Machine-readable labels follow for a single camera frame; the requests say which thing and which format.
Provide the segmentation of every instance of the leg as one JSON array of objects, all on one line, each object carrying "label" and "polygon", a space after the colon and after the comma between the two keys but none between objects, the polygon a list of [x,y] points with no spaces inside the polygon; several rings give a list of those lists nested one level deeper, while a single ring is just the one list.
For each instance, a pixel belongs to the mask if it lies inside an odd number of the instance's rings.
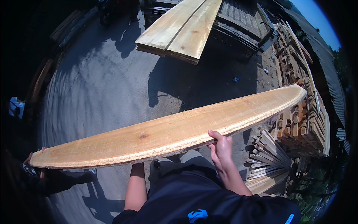
[{"label": "leg", "polygon": [[215,170],[214,165],[212,165],[208,160],[206,160],[199,152],[195,150],[189,150],[186,153],[182,153],[179,155],[179,159],[181,163],[185,163],[189,165],[197,165],[209,167]]},{"label": "leg", "polygon": [[90,171],[69,172],[63,170],[49,169],[46,171],[48,177],[48,193],[55,194],[70,189],[73,185],[93,182],[96,177]]},{"label": "leg", "polygon": [[173,161],[171,161],[168,158],[162,158],[157,161],[159,163],[159,168],[155,166],[156,161],[153,160],[150,162],[150,175],[148,177],[148,180],[150,181],[150,187],[153,186],[153,184],[159,179],[159,169],[162,170],[168,170],[170,169],[170,166],[174,164]]}]

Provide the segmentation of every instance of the corrugated metal roof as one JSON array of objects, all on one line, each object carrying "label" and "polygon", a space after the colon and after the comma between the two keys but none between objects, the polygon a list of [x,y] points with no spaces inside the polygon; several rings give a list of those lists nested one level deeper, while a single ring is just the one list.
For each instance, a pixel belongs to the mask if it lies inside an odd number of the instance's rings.
[{"label": "corrugated metal roof", "polygon": [[324,76],[327,80],[327,85],[329,93],[333,96],[334,101],[332,104],[334,110],[344,126],[344,93],[343,88],[339,82],[337,71],[335,70],[333,64],[333,54],[330,51],[328,45],[323,40],[321,35],[317,33],[315,28],[301,15],[286,9],[282,8],[288,15],[290,15],[301,27],[301,29],[306,33],[309,43],[312,46],[313,51],[319,58],[319,63],[321,64]]}]

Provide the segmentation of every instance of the pants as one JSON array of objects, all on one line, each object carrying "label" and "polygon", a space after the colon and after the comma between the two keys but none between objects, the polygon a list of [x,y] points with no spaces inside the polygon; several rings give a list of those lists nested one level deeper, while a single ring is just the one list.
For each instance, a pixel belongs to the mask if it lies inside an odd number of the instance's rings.
[{"label": "pants", "polygon": [[47,193],[55,194],[70,189],[76,184],[93,182],[96,177],[90,171],[69,172],[63,170],[48,169],[45,173]]},{"label": "pants", "polygon": [[[203,166],[216,170],[214,165],[212,165],[199,152],[195,150],[189,150],[186,153],[179,154],[179,160],[180,163],[182,164],[180,166],[181,168],[194,164],[196,166]],[[155,184],[155,182],[159,179],[157,175],[157,172],[159,172],[159,170],[162,174],[164,174],[178,167],[175,166],[176,163],[174,163],[172,160],[168,158],[160,159],[158,160],[158,163],[159,163],[159,169],[155,167],[155,161],[152,161],[150,163],[150,176],[148,178],[150,180],[150,186]]]}]

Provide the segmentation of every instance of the navy shirt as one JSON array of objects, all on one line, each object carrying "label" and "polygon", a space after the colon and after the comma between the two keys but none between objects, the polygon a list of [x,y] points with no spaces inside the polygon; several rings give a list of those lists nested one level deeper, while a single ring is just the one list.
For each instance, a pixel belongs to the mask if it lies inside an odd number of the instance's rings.
[{"label": "navy shirt", "polygon": [[299,207],[286,198],[240,196],[220,185],[200,169],[170,173],[150,189],[148,200],[138,212],[124,210],[113,224],[297,224],[301,219]]}]

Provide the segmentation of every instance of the sneaker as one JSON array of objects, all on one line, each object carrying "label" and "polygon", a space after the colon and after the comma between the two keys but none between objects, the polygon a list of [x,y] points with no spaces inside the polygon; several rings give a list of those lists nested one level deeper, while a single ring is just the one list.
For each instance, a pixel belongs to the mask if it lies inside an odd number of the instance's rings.
[{"label": "sneaker", "polygon": [[93,173],[93,175],[95,177],[97,177],[97,169],[96,168],[91,169],[90,172]]}]

